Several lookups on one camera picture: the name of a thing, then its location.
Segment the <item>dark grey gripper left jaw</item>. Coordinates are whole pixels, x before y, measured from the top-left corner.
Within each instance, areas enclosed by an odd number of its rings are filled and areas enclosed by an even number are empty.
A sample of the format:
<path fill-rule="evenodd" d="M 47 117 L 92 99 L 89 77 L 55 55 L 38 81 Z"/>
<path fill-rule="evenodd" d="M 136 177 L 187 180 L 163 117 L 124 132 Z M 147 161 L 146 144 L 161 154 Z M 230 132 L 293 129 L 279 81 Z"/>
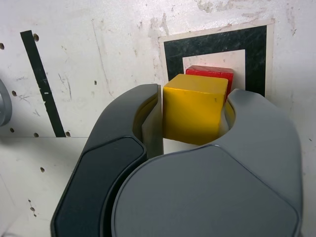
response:
<path fill-rule="evenodd" d="M 53 237 L 109 237 L 127 176 L 163 154 L 161 86 L 143 84 L 113 100 L 96 121 L 53 214 Z"/>

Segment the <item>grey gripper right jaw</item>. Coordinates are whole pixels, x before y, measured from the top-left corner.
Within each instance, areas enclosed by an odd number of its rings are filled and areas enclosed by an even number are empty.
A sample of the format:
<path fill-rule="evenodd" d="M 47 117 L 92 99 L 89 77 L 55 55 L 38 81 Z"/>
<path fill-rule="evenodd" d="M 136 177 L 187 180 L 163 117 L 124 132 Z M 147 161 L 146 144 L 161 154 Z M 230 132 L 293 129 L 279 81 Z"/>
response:
<path fill-rule="evenodd" d="M 148 160 L 121 186 L 115 237 L 297 237 L 302 155 L 289 117 L 260 94 L 236 89 L 229 131 L 203 146 Z"/>

